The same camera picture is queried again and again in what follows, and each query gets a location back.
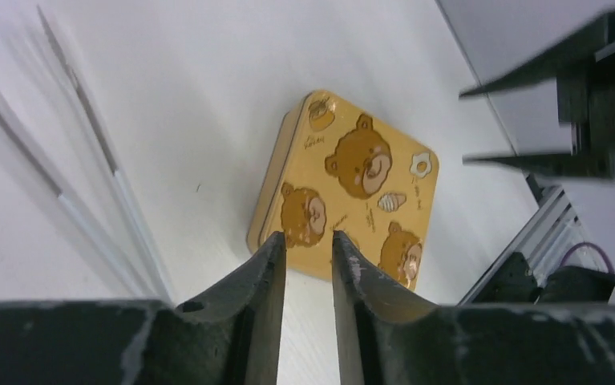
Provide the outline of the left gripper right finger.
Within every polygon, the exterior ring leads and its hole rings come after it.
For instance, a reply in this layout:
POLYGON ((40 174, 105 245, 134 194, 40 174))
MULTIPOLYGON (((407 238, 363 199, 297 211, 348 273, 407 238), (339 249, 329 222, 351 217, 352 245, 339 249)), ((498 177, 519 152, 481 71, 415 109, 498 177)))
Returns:
POLYGON ((332 243, 344 384, 615 384, 615 306, 439 306, 332 243))

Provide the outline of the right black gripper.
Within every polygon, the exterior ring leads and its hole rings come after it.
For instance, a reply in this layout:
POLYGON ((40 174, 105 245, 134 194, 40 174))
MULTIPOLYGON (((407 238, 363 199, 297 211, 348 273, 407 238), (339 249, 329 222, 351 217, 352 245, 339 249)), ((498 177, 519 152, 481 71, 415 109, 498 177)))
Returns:
POLYGON ((615 7, 459 96, 529 87, 555 76, 558 120, 571 126, 572 153, 464 156, 463 162, 500 164, 548 177, 615 179, 615 7))

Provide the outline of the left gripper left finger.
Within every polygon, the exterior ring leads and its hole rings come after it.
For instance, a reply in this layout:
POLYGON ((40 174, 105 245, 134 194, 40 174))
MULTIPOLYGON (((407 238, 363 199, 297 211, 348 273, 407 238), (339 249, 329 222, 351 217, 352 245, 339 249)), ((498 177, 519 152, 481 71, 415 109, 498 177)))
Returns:
POLYGON ((286 248, 171 306, 153 299, 0 302, 0 384, 274 384, 286 248))

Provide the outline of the steel serving tongs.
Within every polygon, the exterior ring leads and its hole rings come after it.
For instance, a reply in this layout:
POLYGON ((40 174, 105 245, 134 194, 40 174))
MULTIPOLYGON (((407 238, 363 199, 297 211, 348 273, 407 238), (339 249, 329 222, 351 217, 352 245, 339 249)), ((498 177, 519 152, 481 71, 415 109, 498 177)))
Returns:
POLYGON ((174 296, 47 4, 0 1, 0 299, 174 296))

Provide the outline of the silver box lid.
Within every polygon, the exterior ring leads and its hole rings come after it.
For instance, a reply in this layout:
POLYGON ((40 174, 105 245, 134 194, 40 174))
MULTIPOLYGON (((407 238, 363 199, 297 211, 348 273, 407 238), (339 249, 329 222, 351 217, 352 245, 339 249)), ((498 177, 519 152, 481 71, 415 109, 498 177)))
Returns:
POLYGON ((312 91, 282 120, 247 246, 283 233, 288 267, 327 281, 341 231, 413 290, 438 176, 429 147, 333 92, 312 91))

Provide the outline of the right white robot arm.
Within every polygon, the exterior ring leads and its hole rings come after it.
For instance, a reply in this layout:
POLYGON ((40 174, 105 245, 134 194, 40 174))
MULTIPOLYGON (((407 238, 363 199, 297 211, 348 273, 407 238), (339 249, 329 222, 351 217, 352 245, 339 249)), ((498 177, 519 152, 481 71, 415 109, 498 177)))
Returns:
MULTIPOLYGON (((615 181, 615 7, 509 72, 463 91, 462 97, 533 87, 548 79, 556 83, 558 120, 572 129, 572 149, 469 156, 466 162, 504 165, 530 176, 615 181)), ((574 248, 553 251, 545 244, 571 216, 560 188, 545 193, 539 210, 463 303, 607 302, 615 288, 611 265, 603 271, 571 265, 574 248)))

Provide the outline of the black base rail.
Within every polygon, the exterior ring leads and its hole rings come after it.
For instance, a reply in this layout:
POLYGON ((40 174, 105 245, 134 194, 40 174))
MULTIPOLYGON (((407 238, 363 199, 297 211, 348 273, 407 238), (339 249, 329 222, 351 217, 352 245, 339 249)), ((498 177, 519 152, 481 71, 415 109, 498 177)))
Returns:
POLYGON ((541 288, 521 252, 502 253, 459 301, 476 303, 534 303, 541 288))

